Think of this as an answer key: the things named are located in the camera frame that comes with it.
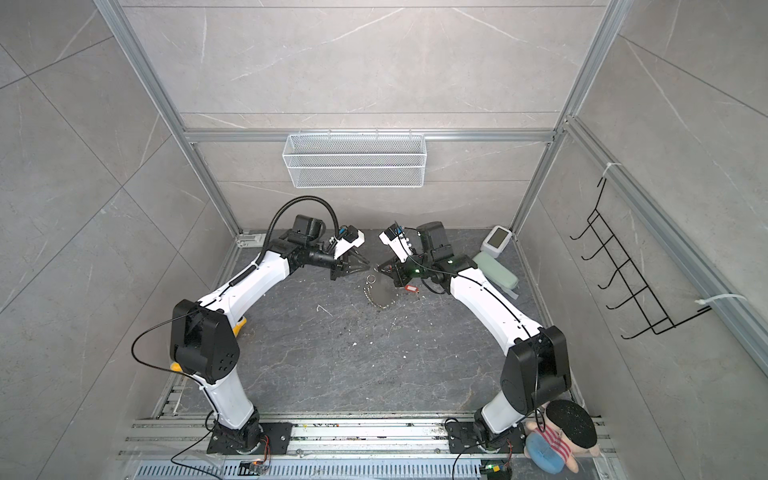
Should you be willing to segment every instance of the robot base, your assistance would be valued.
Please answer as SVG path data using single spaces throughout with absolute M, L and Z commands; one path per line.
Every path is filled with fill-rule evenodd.
M 207 453 L 222 455 L 260 455 L 264 453 L 267 437 L 272 455 L 288 452 L 293 423 L 259 423 L 259 414 L 254 412 L 242 429 L 232 430 L 216 424 L 211 432 Z
M 483 443 L 482 445 L 476 445 L 480 442 L 476 429 L 478 422 L 447 422 L 445 424 L 445 430 L 448 432 L 448 445 L 451 449 L 451 453 L 485 453 L 494 452 L 498 449 L 500 453 L 508 453 L 509 446 L 507 440 L 512 444 L 512 453 L 523 453 L 525 447 L 525 431 L 522 425 L 518 425 L 509 429 L 498 437 L 494 437 L 490 441 Z

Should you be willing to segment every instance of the black wire rack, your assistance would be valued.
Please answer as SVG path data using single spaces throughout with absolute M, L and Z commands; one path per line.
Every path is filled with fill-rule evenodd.
M 598 248 L 597 251 L 595 251 L 591 256 L 586 257 L 586 258 L 582 256 L 581 259 L 582 260 L 592 260 L 593 258 L 595 258 L 595 256 L 597 256 L 598 253 L 600 253 L 602 250 L 605 250 L 605 253 L 607 253 L 608 258 L 611 259 L 611 262 L 614 264 L 614 268 L 615 268 L 613 274 L 611 275 L 611 279 L 608 280 L 607 285 L 602 286 L 602 285 L 598 284 L 598 287 L 601 290 L 606 290 L 614 282 L 614 279 L 616 278 L 616 276 L 619 276 L 621 278 L 621 280 L 624 282 L 624 286 L 627 287 L 627 290 L 629 290 L 629 294 L 630 294 L 629 298 L 627 298 L 626 300 L 624 300 L 623 302 L 619 303 L 616 306 L 608 306 L 608 305 L 606 305 L 605 307 L 607 309 L 609 309 L 609 310 L 616 310 L 616 309 L 622 307 L 627 302 L 630 302 L 631 300 L 633 300 L 635 305 L 637 305 L 637 308 L 640 309 L 640 312 L 643 314 L 643 318 L 645 319 L 645 323 L 647 324 L 647 327 L 642 329 L 640 332 L 635 333 L 632 336 L 624 336 L 624 335 L 622 335 L 621 338 L 626 339 L 626 340 L 633 339 L 633 338 L 635 338 L 635 337 L 637 337 L 639 335 L 642 335 L 643 333 L 646 333 L 648 330 L 650 330 L 651 332 L 655 333 L 656 335 L 660 335 L 661 333 L 667 332 L 667 331 L 669 331 L 669 330 L 671 330 L 673 328 L 677 328 L 678 326 L 684 324 L 685 322 L 688 322 L 689 320 L 692 320 L 692 319 L 694 319 L 694 318 L 696 318 L 696 317 L 698 317 L 700 315 L 703 315 L 703 314 L 709 312 L 710 310 L 712 310 L 712 307 L 705 306 L 703 308 L 698 309 L 696 311 L 696 313 L 693 314 L 692 316 L 689 316 L 688 318 L 686 318 L 685 320 L 682 320 L 680 322 L 675 322 L 674 320 L 672 320 L 670 318 L 669 313 L 667 313 L 667 310 L 664 308 L 664 306 L 661 304 L 661 301 L 656 296 L 656 293 L 654 292 L 654 289 L 652 289 L 650 287 L 650 285 L 648 285 L 648 282 L 645 280 L 645 276 L 640 271 L 640 269 L 637 268 L 637 265 L 635 265 L 634 260 L 632 260 L 632 257 L 630 257 L 629 253 L 627 253 L 627 250 L 624 248 L 624 245 L 621 244 L 621 242 L 619 241 L 618 237 L 616 237 L 616 234 L 611 229 L 611 226 L 608 225 L 608 222 L 605 220 L 605 218 L 601 215 L 600 211 L 598 210 L 598 206 L 600 205 L 600 199 L 603 197 L 603 190 L 605 190 L 605 178 L 601 178 L 600 179 L 600 181 L 598 182 L 598 188 L 600 189 L 600 194 L 598 195 L 598 201 L 595 202 L 595 204 L 594 204 L 594 209 L 589 214 L 589 216 L 587 216 L 587 228 L 585 228 L 584 231 L 581 232 L 581 234 L 579 234 L 578 237 L 571 237 L 571 240 L 579 240 L 579 239 L 581 239 L 584 236 L 585 233 L 587 233 L 589 230 L 592 230 L 592 233 L 594 233 L 594 235 L 600 241 L 600 248 Z M 597 222 L 598 220 L 600 222 L 602 222 L 603 225 L 605 225 L 605 228 L 607 229 L 608 233 L 611 234 L 606 240 L 603 240 L 603 238 L 600 236 L 598 231 L 595 230 L 595 228 L 594 228 L 594 223 Z M 616 259 L 614 258 L 614 256 L 611 254 L 610 250 L 607 247 L 608 244 L 611 241 L 614 242 L 616 245 L 618 245 L 621 248 L 621 251 L 624 252 L 624 255 L 627 257 L 627 259 L 624 262 L 622 262 L 621 264 L 619 264 L 616 261 Z M 627 282 L 626 276 L 621 271 L 625 267 L 633 268 L 634 271 L 637 273 L 637 275 L 642 280 L 641 283 L 640 283 L 640 289 L 639 290 L 637 290 L 635 292 L 632 291 L 632 287 L 630 286 L 629 282 Z M 654 323 L 651 322 L 651 320 L 648 318 L 648 315 L 647 315 L 645 309 L 643 308 L 641 303 L 637 300 L 637 296 L 640 295 L 641 293 L 645 292 L 645 291 L 650 293 L 650 295 L 655 300 L 656 304 L 659 306 L 660 311 L 662 312 L 663 318 L 661 320 L 657 321 L 657 322 L 654 322 Z

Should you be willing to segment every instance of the yellow part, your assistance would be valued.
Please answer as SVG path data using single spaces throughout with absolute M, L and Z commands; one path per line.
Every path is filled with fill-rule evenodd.
M 237 336 L 238 333 L 240 333 L 240 329 L 243 328 L 243 325 L 245 325 L 245 317 L 240 319 L 239 322 L 235 323 L 235 326 L 232 328 L 232 331 L 235 332 L 235 336 Z

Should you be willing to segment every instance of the green cushion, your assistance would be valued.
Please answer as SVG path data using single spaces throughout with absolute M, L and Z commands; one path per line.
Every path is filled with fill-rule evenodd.
M 473 260 L 478 264 L 478 268 L 485 277 L 500 286 L 504 291 L 512 290 L 518 285 L 518 278 L 515 274 L 507 270 L 486 252 L 478 253 Z

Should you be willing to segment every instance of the striped shirt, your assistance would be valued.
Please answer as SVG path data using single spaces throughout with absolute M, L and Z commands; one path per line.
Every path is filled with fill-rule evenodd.
M 552 428 L 546 428 L 543 431 L 540 428 L 536 428 L 536 432 L 544 437 L 544 440 L 552 447 L 552 450 L 563 458 L 563 462 L 568 460 L 568 457 L 571 456 L 571 447 L 560 438 L 560 432 L 555 433 Z

